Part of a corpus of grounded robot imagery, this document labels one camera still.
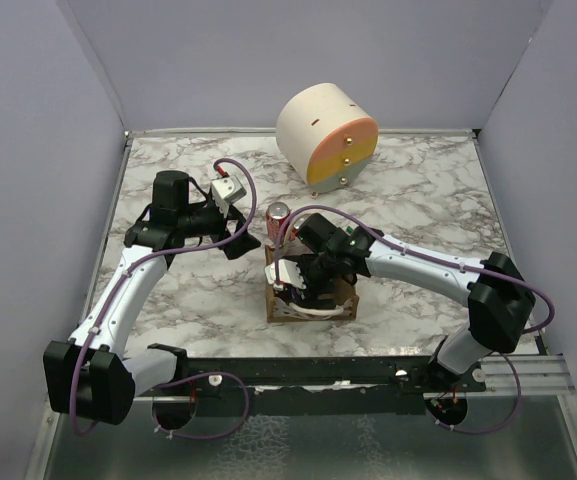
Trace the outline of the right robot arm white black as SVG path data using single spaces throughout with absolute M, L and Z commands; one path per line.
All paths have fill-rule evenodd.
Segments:
M 498 252 L 479 260 L 413 251 L 382 232 L 357 227 L 347 233 L 319 213 L 296 236 L 309 250 L 294 259 L 309 306 L 316 307 L 316 297 L 334 281 L 352 284 L 363 276 L 409 283 L 467 309 L 467 323 L 440 342 L 427 367 L 428 383 L 440 391 L 454 388 L 485 356 L 513 352 L 536 303 L 512 260 Z

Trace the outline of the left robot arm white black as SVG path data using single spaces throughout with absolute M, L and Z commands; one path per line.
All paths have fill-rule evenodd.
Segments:
M 197 181 L 178 170 L 156 174 L 150 203 L 126 231 L 118 266 L 99 297 L 65 341 L 52 341 L 43 353 L 49 404 L 53 411 L 93 423 L 120 424 L 134 399 L 156 387 L 174 395 L 188 385 L 189 371 L 171 347 L 150 347 L 132 358 L 125 348 L 151 291 L 183 254 L 219 249 L 237 259 L 261 243 L 248 227 L 254 215 L 236 202 L 257 199 L 250 173 L 218 176 L 208 189 L 190 191 Z

